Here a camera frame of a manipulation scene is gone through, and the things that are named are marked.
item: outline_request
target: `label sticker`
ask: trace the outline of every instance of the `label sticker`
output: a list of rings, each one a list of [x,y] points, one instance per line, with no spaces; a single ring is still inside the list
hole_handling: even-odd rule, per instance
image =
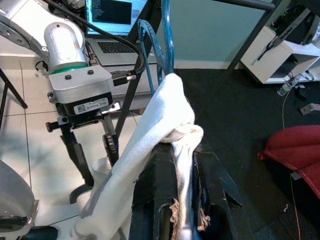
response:
[[[76,115],[79,115],[86,112],[90,112],[92,110],[100,109],[108,105],[109,105],[109,100],[108,98],[104,97],[95,101],[86,102],[81,105],[76,105],[73,107],[73,110]]]

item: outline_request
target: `black metal pole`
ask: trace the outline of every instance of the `black metal pole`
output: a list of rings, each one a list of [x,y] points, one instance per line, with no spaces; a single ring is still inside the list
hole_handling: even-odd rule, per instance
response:
[[[260,33],[261,29],[265,26],[266,22],[271,17],[271,15],[275,12],[275,10],[277,9],[281,1],[282,0],[273,0],[272,3],[274,4],[275,7],[270,11],[266,11],[262,15],[262,17],[260,18],[258,23],[255,25],[254,29],[252,30],[248,38],[245,40],[240,50],[237,52],[237,54],[233,58],[228,68],[224,71],[223,75],[217,80],[217,84],[215,84],[215,86],[207,94],[208,98],[204,101],[203,107],[201,108],[198,115],[196,116],[196,121],[198,121],[203,116],[203,114],[205,113],[209,105],[213,105],[215,103],[215,98],[222,84],[226,84],[225,80],[227,80],[227,78],[230,76],[232,71],[235,69],[236,65],[240,62],[243,55],[246,53],[246,51],[248,50],[252,42],[256,39],[257,35]]]
[[[260,1],[260,0],[213,0],[225,4],[233,4],[243,6],[252,9],[260,9],[265,11],[271,11],[275,9],[275,5],[272,2]]]
[[[15,89],[15,87],[11,84],[11,82],[9,81],[9,79],[7,78],[7,76],[5,75],[5,73],[2,71],[2,69],[0,68],[0,78],[2,78],[2,80],[4,81],[5,84],[8,85],[8,88],[10,89],[10,91],[13,93],[13,95],[15,96],[15,98],[19,101],[20,105],[26,109],[28,107],[28,105],[25,103],[25,101],[22,99],[22,97],[19,95],[19,93],[17,92],[17,90]]]
[[[141,11],[139,18],[147,20],[153,27],[154,31],[157,32],[161,22],[161,18],[162,18],[161,0],[155,0],[155,2],[152,0],[148,0],[143,10]],[[151,50],[152,43],[147,34],[145,35],[145,37],[146,38],[144,40],[144,45],[145,45],[146,55],[148,56]],[[132,43],[135,43],[137,39],[138,39],[138,21],[135,22],[134,26],[132,27],[127,37],[127,40]],[[135,68],[138,67],[139,65],[140,65],[140,60],[138,58],[137,62],[135,63]],[[136,90],[137,90],[140,78],[141,78],[141,74],[136,76],[135,80],[130,81],[129,87],[126,91],[120,116],[115,126],[115,133],[118,138],[125,124],[125,120],[129,113],[130,105],[136,94]]]
[[[3,89],[3,94],[2,94],[2,99],[1,99],[1,107],[0,107],[0,130],[1,130],[1,125],[2,125],[2,119],[4,118],[4,114],[5,114],[7,93],[8,93],[8,84],[5,83],[4,89]]]

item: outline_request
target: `white cabinet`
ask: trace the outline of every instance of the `white cabinet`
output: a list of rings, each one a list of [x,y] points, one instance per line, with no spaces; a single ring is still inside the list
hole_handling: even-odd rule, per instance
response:
[[[276,33],[273,30],[264,26],[249,49],[243,55],[241,59],[242,63],[263,84],[283,83],[289,79],[289,76],[282,78],[272,77],[272,75],[290,55],[293,55],[298,60],[298,64],[292,70],[294,76],[309,69],[313,74],[315,81],[320,81],[320,62],[317,62],[317,60],[320,59],[320,49],[313,44],[299,45],[284,40],[277,47],[267,51],[258,61],[258,57],[275,36]],[[306,81],[308,81],[306,78],[301,78],[301,82]]]

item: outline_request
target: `plastic bottle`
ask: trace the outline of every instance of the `plastic bottle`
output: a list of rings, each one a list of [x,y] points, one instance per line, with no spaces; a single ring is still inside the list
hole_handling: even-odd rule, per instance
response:
[[[292,77],[290,80],[286,81],[282,85],[282,87],[278,89],[277,93],[282,97],[285,96],[290,91],[290,89],[292,89],[299,82],[300,76],[301,75],[298,74],[297,76]]]

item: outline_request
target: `laptop screen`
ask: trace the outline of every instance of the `laptop screen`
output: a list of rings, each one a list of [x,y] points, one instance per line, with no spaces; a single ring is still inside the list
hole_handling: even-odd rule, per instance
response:
[[[85,0],[86,20],[118,36],[127,36],[147,0]],[[91,28],[88,35],[99,35]]]

